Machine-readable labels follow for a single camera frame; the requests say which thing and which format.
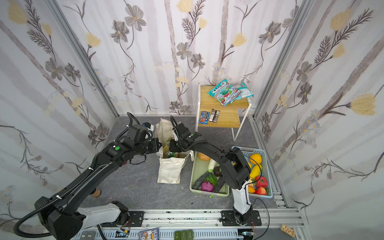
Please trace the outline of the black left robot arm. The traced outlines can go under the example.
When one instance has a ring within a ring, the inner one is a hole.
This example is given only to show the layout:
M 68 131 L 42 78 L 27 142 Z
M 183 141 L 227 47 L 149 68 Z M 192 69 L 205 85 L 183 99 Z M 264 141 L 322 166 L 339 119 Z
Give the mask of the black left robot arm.
M 119 201 L 88 211 L 81 209 L 80 205 L 104 179 L 134 156 L 146 157 L 159 151 L 162 144 L 153 136 L 153 129 L 154 126 L 148 122 L 128 125 L 115 141 L 94 156 L 91 165 L 68 186 L 50 198 L 41 197 L 36 201 L 35 210 L 14 225 L 14 233 L 23 238 L 53 236 L 57 240 L 69 240 L 82 229 L 95 225 L 125 225 L 131 216 L 129 209 Z M 38 216 L 47 233 L 33 234 L 21 230 L 21 225 L 34 216 Z

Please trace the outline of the yellow green snack bag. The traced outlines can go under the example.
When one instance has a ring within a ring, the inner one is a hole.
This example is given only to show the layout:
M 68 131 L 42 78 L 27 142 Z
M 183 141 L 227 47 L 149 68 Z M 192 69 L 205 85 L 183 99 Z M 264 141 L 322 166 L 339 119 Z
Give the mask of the yellow green snack bag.
M 172 139 L 168 139 L 164 144 L 163 144 L 163 158 L 168 159 L 172 158 L 174 156 L 174 153 L 170 150 L 170 143 Z

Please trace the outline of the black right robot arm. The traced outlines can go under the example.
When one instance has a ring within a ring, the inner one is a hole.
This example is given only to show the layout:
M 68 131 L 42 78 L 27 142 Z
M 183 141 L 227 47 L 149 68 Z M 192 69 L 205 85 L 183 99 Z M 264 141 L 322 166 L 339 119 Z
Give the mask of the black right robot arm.
M 171 152 L 192 150 L 216 161 L 221 167 L 224 182 L 233 189 L 234 212 L 244 218 L 249 217 L 253 211 L 248 191 L 251 168 L 242 151 L 239 148 L 224 151 L 201 134 L 191 133 L 184 124 L 178 124 L 174 118 L 171 118 L 171 123 L 177 137 L 170 143 Z

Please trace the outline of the cream canvas grocery bag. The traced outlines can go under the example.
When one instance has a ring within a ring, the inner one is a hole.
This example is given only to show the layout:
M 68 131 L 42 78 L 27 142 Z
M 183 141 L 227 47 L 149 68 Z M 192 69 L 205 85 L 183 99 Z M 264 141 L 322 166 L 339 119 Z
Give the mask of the cream canvas grocery bag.
M 168 140 L 177 139 L 176 134 L 173 130 L 173 125 L 169 120 L 161 119 L 156 124 L 155 137 L 160 140 L 162 147 L 157 152 L 157 156 L 160 158 L 160 167 L 158 172 L 157 183 L 161 184 L 179 184 L 181 180 L 181 172 L 184 168 L 188 158 L 194 161 L 194 151 L 189 150 L 187 152 L 174 153 L 172 158 L 163 158 L 163 144 Z

